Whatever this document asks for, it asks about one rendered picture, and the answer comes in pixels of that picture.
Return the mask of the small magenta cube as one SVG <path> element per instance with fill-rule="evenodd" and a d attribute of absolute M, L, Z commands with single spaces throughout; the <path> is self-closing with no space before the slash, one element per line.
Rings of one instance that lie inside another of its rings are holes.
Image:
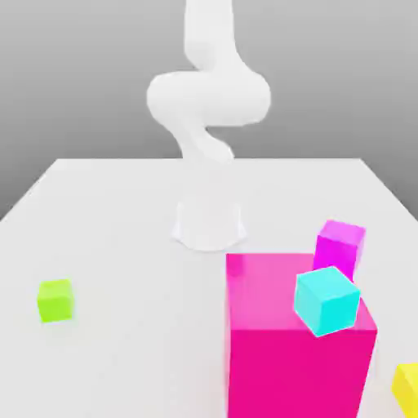
<path fill-rule="evenodd" d="M 353 282 L 365 237 L 362 226 L 327 220 L 317 236 L 313 270 L 334 266 Z"/>

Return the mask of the small cyan cube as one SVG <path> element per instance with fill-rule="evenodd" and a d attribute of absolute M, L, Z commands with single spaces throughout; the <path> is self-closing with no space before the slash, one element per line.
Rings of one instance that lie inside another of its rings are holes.
<path fill-rule="evenodd" d="M 359 302 L 359 289 L 334 266 L 296 275 L 294 311 L 315 337 L 352 327 Z"/>

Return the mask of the small lime green cube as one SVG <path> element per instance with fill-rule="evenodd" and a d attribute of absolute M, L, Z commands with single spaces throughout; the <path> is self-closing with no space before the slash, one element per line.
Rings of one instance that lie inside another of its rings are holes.
<path fill-rule="evenodd" d="M 38 288 L 38 312 L 42 322 L 59 322 L 73 317 L 73 288 L 68 279 L 42 281 Z"/>

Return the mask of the small yellow cube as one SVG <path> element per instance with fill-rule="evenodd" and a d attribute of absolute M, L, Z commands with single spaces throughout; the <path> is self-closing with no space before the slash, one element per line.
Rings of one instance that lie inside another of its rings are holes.
<path fill-rule="evenodd" d="M 418 363 L 398 364 L 392 392 L 406 418 L 418 418 Z"/>

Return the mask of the large pink box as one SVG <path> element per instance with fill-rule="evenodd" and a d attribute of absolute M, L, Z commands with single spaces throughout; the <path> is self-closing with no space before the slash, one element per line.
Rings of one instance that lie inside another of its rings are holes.
<path fill-rule="evenodd" d="M 229 253 L 228 418 L 357 418 L 377 327 L 315 337 L 294 311 L 310 254 Z"/>

